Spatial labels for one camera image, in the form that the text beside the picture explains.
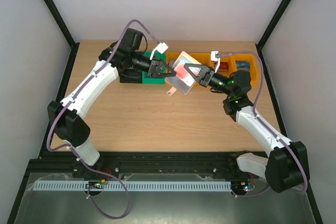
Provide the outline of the beige leather card holder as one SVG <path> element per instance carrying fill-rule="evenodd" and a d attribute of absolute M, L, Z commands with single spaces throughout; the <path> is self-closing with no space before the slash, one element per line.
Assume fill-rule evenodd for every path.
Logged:
<path fill-rule="evenodd" d="M 168 96 L 172 96 L 176 91 L 187 94 L 196 83 L 193 76 L 197 77 L 199 75 L 200 67 L 185 69 L 185 64 L 201 65 L 199 61 L 185 51 L 181 52 L 171 67 L 176 72 L 176 76 L 165 78 L 165 82 L 172 86 L 166 93 Z"/>

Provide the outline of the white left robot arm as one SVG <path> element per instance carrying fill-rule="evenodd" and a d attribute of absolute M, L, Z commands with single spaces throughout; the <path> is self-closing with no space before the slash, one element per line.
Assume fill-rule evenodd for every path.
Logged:
<path fill-rule="evenodd" d="M 73 151 L 77 160 L 93 166 L 100 154 L 89 139 L 90 127 L 84 119 L 90 107 L 103 90 L 128 68 L 146 73 L 149 78 L 161 79 L 176 76 L 176 72 L 162 59 L 139 52 L 144 34 L 126 28 L 119 40 L 102 51 L 93 69 L 80 85 L 60 102 L 48 105 L 50 131 L 47 149 L 52 152 L 50 142 L 53 134 L 65 141 L 64 147 Z"/>

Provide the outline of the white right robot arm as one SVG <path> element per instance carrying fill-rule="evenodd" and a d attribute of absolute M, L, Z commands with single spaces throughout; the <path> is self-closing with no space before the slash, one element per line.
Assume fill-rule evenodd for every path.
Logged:
<path fill-rule="evenodd" d="M 250 73 L 238 70 L 229 77 L 223 76 L 209 66 L 186 63 L 186 71 L 203 87 L 211 87 L 227 95 L 223 108 L 235 122 L 244 127 L 263 147 L 267 157 L 251 152 L 241 153 L 229 164 L 229 172 L 239 178 L 246 172 L 263 178 L 269 187 L 280 193 L 296 189 L 308 189 L 309 165 L 307 149 L 301 142 L 293 142 L 278 132 L 257 111 L 247 93 L 251 90 Z"/>

